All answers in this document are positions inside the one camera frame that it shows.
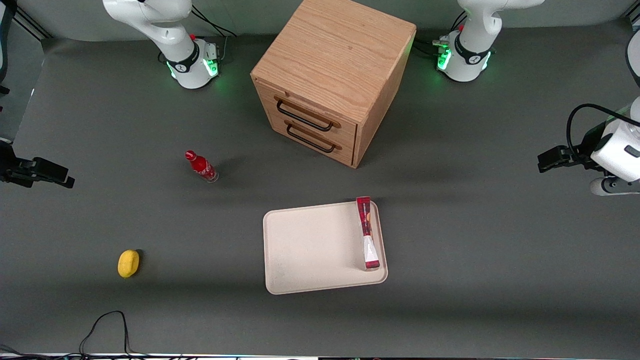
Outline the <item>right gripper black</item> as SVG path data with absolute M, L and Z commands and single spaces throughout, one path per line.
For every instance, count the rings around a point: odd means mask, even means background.
M 12 144 L 0 141 L 0 180 L 25 188 L 31 188 L 36 182 L 48 182 L 73 189 L 75 178 L 69 177 L 69 169 L 41 157 L 33 158 L 33 172 L 16 157 Z

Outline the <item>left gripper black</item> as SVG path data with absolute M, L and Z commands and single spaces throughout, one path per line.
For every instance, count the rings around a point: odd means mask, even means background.
M 582 141 L 574 146 L 574 153 L 566 145 L 557 145 L 553 148 L 538 155 L 538 171 L 546 173 L 560 167 L 583 166 L 585 170 L 594 170 L 599 173 L 608 173 L 608 171 L 592 158 L 592 153 L 597 150 L 598 144 L 601 142 L 602 135 L 608 125 L 608 121 L 602 121 L 583 135 Z

